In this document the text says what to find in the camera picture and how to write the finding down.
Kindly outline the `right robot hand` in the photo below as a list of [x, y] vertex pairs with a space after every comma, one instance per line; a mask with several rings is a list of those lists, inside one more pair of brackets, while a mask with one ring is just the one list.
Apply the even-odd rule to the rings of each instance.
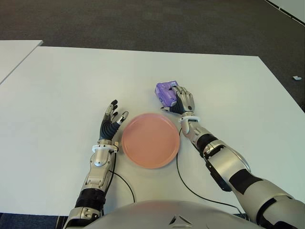
[[172, 91], [176, 94], [176, 103], [170, 107], [161, 107], [161, 110], [183, 115], [184, 113], [195, 110], [193, 95], [181, 86], [172, 87]]

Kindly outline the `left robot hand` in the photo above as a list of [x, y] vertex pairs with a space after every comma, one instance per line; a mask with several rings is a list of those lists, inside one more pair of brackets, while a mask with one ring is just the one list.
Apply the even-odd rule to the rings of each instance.
[[117, 107], [117, 100], [113, 100], [107, 107], [100, 126], [99, 140], [111, 141], [122, 123], [127, 119], [129, 115], [128, 111], [124, 111], [118, 119], [115, 119], [118, 114], [118, 112], [116, 112]]

